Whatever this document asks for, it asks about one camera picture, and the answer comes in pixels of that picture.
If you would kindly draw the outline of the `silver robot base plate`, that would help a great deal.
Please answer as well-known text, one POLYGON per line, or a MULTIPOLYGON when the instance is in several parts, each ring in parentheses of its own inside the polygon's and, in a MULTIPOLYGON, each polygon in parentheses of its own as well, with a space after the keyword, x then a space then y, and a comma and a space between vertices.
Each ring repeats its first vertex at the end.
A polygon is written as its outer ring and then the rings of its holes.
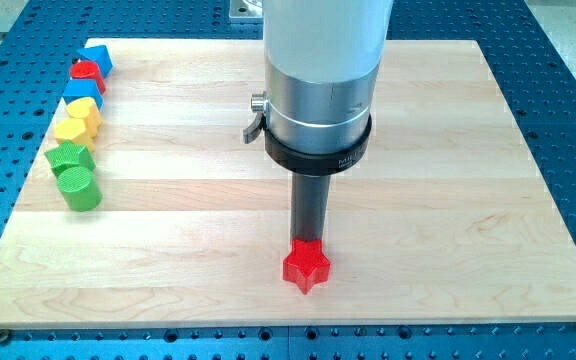
POLYGON ((229 0, 231 23, 260 23, 263 20, 263 0, 229 0))

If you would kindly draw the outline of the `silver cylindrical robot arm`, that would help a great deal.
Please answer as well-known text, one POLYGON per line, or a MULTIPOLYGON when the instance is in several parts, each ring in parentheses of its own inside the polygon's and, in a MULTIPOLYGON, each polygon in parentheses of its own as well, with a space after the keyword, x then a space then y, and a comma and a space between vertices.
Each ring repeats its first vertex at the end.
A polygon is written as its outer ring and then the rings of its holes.
POLYGON ((270 132, 328 154, 367 126, 393 0, 264 0, 270 132))

